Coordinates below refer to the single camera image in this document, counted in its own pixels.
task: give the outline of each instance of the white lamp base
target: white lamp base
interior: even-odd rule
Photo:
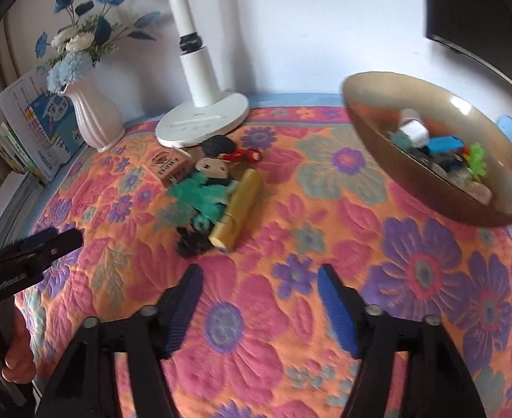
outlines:
[[[163,116],[155,135],[168,148],[188,148],[237,128],[249,109],[248,98],[235,92],[224,92],[223,99],[209,107],[198,108],[185,102]]]

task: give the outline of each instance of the pile of toys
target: pile of toys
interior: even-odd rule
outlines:
[[[420,115],[409,108],[400,112],[399,128],[390,132],[390,141],[478,202],[490,203],[492,192],[481,182],[486,163],[480,144],[465,146],[457,136],[430,138]]]
[[[190,153],[162,148],[146,165],[167,194],[192,212],[188,225],[177,228],[179,256],[201,255],[214,247],[233,251],[263,185],[249,167],[260,159],[259,151],[239,149],[227,136],[216,135]],[[231,175],[237,167],[244,167],[240,180]]]

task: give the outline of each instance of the lamp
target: lamp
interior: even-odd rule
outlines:
[[[181,37],[181,63],[192,100],[169,111],[155,135],[163,146],[185,148],[238,127],[248,115],[249,103],[243,94],[221,92],[188,0],[169,0],[169,5]]]

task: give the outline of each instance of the bowl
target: bowl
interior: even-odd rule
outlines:
[[[444,88],[393,72],[365,72],[348,77],[343,97],[354,129],[380,167],[426,206],[456,222],[479,227],[512,224],[512,144],[477,108]],[[389,141],[399,112],[417,110],[430,137],[455,135],[484,148],[492,192],[486,206],[442,179]]]

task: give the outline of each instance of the white flower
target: white flower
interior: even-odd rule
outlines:
[[[94,40],[95,36],[92,33],[81,33],[70,39],[70,42],[66,44],[66,50],[70,53],[81,52],[87,49]]]
[[[75,25],[65,28],[60,33],[58,33],[51,41],[51,47],[56,48],[59,51],[59,53],[62,53],[64,51],[64,47],[66,46],[66,41],[72,39],[75,35],[77,35],[78,31],[79,28]]]

